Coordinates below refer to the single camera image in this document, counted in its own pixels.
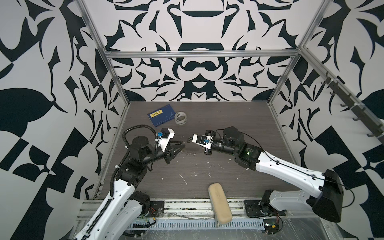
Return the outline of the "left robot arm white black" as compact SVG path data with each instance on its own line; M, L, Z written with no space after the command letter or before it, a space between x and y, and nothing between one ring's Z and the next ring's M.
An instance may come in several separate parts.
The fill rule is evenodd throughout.
M151 164L164 159L167 164L185 147L181 141L165 140L164 149L153 147L148 138L138 136L128 146L127 154L110 182L109 195L104 199L87 224L76 234L76 240L118 240L128 228L150 208L150 197L137 187Z

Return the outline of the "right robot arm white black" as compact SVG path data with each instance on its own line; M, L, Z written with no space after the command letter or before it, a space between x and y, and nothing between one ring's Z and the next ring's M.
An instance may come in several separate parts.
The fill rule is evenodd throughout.
M193 135L189 143L204 148L206 155L213 152L231 155L235 162L248 170L268 174L298 188L297 191L266 190L255 208L247 213L251 218L276 216L285 211L312 211L329 222L342 218L344 188L339 175L326 170L319 172L282 160L264 150L260 144L245 141L246 134L235 127L206 131Z

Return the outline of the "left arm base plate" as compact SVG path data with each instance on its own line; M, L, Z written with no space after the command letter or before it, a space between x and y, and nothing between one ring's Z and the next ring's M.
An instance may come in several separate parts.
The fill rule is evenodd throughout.
M164 201L149 201L144 204L141 204L143 207L141 215L145 217L157 217L158 215L163 213L165 208Z

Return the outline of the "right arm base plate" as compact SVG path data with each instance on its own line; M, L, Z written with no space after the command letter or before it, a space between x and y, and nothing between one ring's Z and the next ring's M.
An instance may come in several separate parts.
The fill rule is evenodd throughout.
M245 211L249 218L266 218L272 216L285 216L286 211L278 211L269 203L262 200L245 200Z

